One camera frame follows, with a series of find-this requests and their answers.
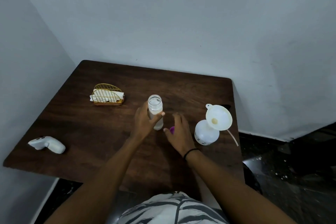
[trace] glass bottle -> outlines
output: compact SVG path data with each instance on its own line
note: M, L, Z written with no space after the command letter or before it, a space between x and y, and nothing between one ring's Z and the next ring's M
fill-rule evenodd
M158 114L159 112L162 112L163 105L162 105L162 99L159 95L151 95L148 98L148 110L149 110L149 117L153 119L153 117ZM155 130L160 130L163 127L163 117L161 120L159 120L155 126Z

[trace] black and white clothing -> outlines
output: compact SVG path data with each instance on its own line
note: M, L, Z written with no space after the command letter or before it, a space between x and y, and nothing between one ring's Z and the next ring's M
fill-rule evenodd
M118 224L229 224L212 208L183 192L159 194L125 211Z

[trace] person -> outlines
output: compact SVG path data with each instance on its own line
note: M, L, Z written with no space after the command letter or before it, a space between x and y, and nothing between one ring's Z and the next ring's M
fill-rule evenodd
M111 210L125 172L137 148L165 115L158 113L149 119L145 102L135 113L130 137L121 149L99 171L85 182L48 218L46 224L103 224ZM183 192L160 194L122 214L118 223L295 223L277 206L231 176L222 167L195 149L188 121L173 114L174 134L164 129L171 145L185 156L188 165L205 182L227 218L212 208L188 197Z

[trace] person's left hand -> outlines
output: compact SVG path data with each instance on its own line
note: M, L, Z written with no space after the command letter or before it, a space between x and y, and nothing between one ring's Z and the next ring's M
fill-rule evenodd
M165 115L164 112L160 112L149 119L148 114L148 101L146 101L142 107L139 107L134 116L134 126L131 132L131 138L135 140L144 140L149 133L153 130L155 124Z

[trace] white straw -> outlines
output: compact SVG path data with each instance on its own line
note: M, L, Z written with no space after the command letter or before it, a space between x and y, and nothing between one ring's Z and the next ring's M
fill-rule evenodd
M231 132L228 129L226 131L229 132L229 134L232 136L233 140L236 142L236 145L239 146L238 143L237 143L237 141L236 141L236 139L235 139L235 137L233 136L233 134L231 134Z

